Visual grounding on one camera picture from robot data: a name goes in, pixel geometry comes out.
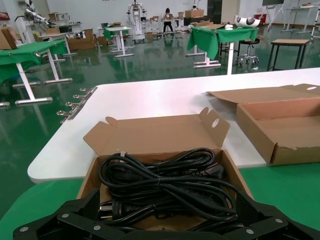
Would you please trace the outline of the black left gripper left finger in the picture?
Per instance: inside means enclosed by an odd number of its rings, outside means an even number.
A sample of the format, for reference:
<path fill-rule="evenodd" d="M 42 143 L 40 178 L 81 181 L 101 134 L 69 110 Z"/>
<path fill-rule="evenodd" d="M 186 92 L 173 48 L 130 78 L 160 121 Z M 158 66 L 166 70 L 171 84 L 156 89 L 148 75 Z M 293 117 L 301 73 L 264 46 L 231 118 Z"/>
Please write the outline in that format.
<path fill-rule="evenodd" d="M 23 224 L 13 231 L 14 240 L 120 240 L 121 230 L 98 221 L 100 190 L 66 201 L 54 213 Z"/>

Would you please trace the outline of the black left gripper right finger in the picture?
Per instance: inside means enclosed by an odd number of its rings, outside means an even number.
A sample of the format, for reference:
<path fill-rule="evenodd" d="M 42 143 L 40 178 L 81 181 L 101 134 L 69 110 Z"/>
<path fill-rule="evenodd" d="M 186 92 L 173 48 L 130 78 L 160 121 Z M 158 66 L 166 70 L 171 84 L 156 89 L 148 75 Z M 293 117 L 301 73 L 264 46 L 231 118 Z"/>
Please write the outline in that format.
<path fill-rule="evenodd" d="M 318 231 L 298 223 L 275 206 L 256 202 L 246 193 L 236 195 L 236 213 L 242 228 L 224 235 L 227 240 L 316 240 Z"/>

